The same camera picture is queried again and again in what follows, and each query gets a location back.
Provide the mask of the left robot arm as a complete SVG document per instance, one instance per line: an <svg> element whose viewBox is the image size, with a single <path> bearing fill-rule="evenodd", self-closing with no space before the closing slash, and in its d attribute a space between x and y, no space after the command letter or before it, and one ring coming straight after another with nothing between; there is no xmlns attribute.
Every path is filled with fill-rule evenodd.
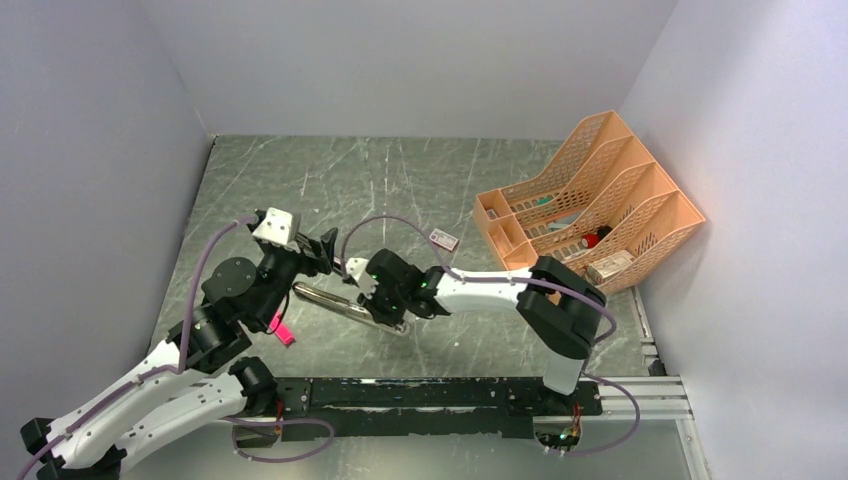
<svg viewBox="0 0 848 480"><path fill-rule="evenodd" d="M331 274L338 231L311 239L267 220L244 220L263 256L231 257L195 279L168 336L100 394L61 417L20 430L30 458L18 476L117 479L156 450L219 419L261 416L281 404L267 365L244 352L268 330L300 275Z"/></svg>

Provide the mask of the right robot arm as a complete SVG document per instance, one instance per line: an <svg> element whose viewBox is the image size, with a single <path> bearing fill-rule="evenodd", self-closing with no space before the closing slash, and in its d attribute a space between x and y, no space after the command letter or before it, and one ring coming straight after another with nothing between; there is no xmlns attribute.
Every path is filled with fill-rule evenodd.
<svg viewBox="0 0 848 480"><path fill-rule="evenodd" d="M577 383L592 354L607 298L553 257L511 271L421 270L382 249L371 259L344 263L358 303L378 324L399 327L407 314L421 319L457 313L518 314L549 351L539 398L562 414L578 399Z"/></svg>

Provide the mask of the beige stapler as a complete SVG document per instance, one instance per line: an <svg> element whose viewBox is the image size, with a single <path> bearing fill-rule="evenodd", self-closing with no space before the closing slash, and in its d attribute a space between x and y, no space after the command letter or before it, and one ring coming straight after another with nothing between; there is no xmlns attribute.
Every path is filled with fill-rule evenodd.
<svg viewBox="0 0 848 480"><path fill-rule="evenodd" d="M378 323L365 307L304 282L295 282L292 291L299 299L307 303L385 333L403 337L411 331L411 325L405 321L394 326Z"/></svg>

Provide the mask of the black stapler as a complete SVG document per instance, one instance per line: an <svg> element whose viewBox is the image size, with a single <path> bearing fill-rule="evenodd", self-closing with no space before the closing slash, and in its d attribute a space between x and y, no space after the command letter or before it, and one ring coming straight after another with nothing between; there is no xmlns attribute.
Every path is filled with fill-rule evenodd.
<svg viewBox="0 0 848 480"><path fill-rule="evenodd" d="M335 274L342 276L342 261L336 254L338 228L331 228L319 238L298 233L295 237L300 252L300 273L308 277Z"/></svg>

